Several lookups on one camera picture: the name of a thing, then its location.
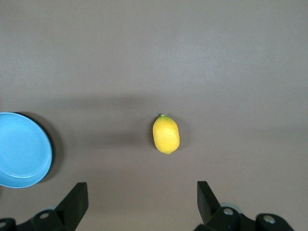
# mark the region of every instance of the gray table surface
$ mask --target gray table surface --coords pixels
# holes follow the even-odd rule
[[[55,161],[39,184],[0,187],[26,221],[86,181],[82,230],[191,231],[196,184],[248,217],[307,230],[308,2],[0,2],[0,111],[39,120]],[[153,145],[160,113],[178,124]]]

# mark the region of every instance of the blue plate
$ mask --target blue plate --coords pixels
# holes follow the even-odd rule
[[[34,185],[46,176],[51,160],[51,143],[37,123],[17,113],[0,113],[0,185]]]

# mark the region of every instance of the lemon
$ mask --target lemon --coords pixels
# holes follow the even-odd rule
[[[164,114],[161,114],[153,125],[153,137],[156,148],[162,153],[170,154],[180,145],[177,123]]]

